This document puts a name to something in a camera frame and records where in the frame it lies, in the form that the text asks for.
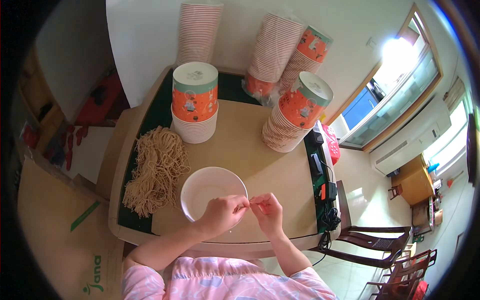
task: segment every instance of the white bowl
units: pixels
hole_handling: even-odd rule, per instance
[[[228,195],[247,195],[243,181],[220,167],[206,167],[192,173],[180,192],[181,209],[191,222],[203,216],[210,200]]]

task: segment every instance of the hand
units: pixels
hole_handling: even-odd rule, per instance
[[[205,234],[205,239],[209,240],[234,227],[249,207],[250,202],[243,195],[212,199],[208,202],[204,215],[194,224]]]
[[[260,229],[270,240],[284,235],[283,208],[272,193],[261,194],[250,199],[250,208],[257,217]]]

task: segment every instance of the light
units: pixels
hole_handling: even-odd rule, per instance
[[[413,46],[404,38],[391,39],[385,43],[382,58],[382,77],[393,82],[400,75],[410,72],[418,57]]]

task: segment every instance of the person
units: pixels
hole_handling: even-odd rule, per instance
[[[242,259],[178,257],[193,245],[235,226],[251,209],[272,244],[285,276]],[[166,280],[158,270],[172,266]],[[310,260],[282,229],[282,206],[272,193],[253,197],[232,195],[210,200],[204,215],[172,234],[135,248],[124,261],[122,299],[337,299],[320,279]]]

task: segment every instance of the dark wooden chair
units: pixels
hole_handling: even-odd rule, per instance
[[[349,262],[370,265],[378,268],[389,268],[394,264],[395,260],[402,254],[405,246],[408,243],[408,239],[412,232],[411,226],[405,227],[358,227],[351,225],[350,212],[348,209],[347,197],[345,195],[345,189],[341,180],[336,182],[338,192],[338,206],[341,212],[341,228],[340,236],[336,240],[344,241],[350,244],[354,244],[366,249],[378,250],[382,252],[389,252],[390,255],[384,259],[375,259],[363,256],[357,256],[353,254],[343,253],[335,250],[323,250],[320,247],[309,249],[310,251],[316,251],[325,253],[326,255],[333,256],[339,259],[343,259]],[[375,233],[402,233],[398,238],[378,238],[363,234],[360,232],[375,232]]]
[[[403,193],[402,185],[399,184],[399,185],[393,186],[388,191],[392,191],[393,197],[390,198],[390,200],[393,200],[393,198],[395,198],[395,197],[397,197],[397,196],[399,196]]]
[[[387,282],[367,282],[378,288],[377,299],[411,299],[427,268],[437,259],[437,250],[427,250],[409,259],[397,261]]]

